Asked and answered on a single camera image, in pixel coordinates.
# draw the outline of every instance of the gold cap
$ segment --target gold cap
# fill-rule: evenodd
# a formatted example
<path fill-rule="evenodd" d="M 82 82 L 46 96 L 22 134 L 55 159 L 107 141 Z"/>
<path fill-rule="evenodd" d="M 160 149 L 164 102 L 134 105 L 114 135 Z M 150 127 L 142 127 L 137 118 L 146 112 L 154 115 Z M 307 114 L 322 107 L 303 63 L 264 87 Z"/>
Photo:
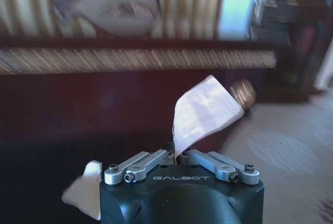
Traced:
<path fill-rule="evenodd" d="M 256 94 L 250 81 L 238 81 L 230 87 L 230 90 L 233 98 L 244 110 L 252 107 L 255 102 Z"/>

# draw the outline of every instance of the floor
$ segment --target floor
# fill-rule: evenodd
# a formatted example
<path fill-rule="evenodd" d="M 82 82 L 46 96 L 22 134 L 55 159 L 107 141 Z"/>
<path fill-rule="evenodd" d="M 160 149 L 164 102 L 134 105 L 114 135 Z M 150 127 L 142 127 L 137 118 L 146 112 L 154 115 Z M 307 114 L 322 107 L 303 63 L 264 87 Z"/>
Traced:
<path fill-rule="evenodd" d="M 333 223 L 333 90 L 255 105 L 221 153 L 260 170 L 264 223 Z"/>

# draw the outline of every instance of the white paper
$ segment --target white paper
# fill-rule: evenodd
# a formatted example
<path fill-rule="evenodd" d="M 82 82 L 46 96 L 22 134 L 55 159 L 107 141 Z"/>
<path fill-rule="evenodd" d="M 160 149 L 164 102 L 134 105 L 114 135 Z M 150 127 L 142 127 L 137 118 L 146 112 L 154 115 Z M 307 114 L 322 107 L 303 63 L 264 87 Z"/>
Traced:
<path fill-rule="evenodd" d="M 242 107 L 214 76 L 208 76 L 176 103 L 173 120 L 175 157 L 204 137 L 244 115 Z"/>
<path fill-rule="evenodd" d="M 85 166 L 83 176 L 77 178 L 63 193 L 62 201 L 77 207 L 86 215 L 100 220 L 99 183 L 102 163 L 91 161 Z"/>

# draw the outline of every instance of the screw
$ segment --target screw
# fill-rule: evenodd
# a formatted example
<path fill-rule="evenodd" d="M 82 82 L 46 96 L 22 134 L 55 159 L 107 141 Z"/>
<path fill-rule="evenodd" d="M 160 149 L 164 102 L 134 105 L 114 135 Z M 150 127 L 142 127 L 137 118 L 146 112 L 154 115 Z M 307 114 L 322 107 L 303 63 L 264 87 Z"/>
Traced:
<path fill-rule="evenodd" d="M 182 152 L 182 155 L 183 155 L 183 156 L 187 156 L 188 153 L 189 153 L 189 150 L 186 150 L 186 151 L 183 151 L 183 152 Z"/>
<path fill-rule="evenodd" d="M 111 164 L 111 165 L 109 166 L 109 170 L 110 170 L 111 172 L 116 172 L 116 171 L 118 171 L 118 165 L 117 165 L 117 164 Z"/>
<path fill-rule="evenodd" d="M 127 173 L 124 175 L 124 181 L 127 183 L 131 183 L 135 180 L 135 175 L 133 173 Z"/>
<path fill-rule="evenodd" d="M 255 170 L 255 166 L 250 163 L 245 164 L 244 168 L 245 168 L 245 171 L 247 171 L 247 172 L 254 172 L 254 170 Z"/>
<path fill-rule="evenodd" d="M 168 156 L 173 157 L 173 152 L 171 150 L 167 150 Z"/>
<path fill-rule="evenodd" d="M 236 183 L 239 180 L 238 173 L 236 171 L 229 174 L 229 181 Z"/>

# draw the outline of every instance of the striped curtain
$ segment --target striped curtain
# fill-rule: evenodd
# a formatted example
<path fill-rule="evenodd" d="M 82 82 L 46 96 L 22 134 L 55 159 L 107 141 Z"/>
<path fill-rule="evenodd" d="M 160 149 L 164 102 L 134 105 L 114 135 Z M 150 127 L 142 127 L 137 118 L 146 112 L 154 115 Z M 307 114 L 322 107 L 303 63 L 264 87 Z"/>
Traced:
<path fill-rule="evenodd" d="M 223 0 L 160 0 L 162 19 L 154 38 L 216 36 Z M 0 35 L 50 37 L 101 37 L 84 19 L 60 26 L 52 12 L 52 0 L 0 0 Z"/>

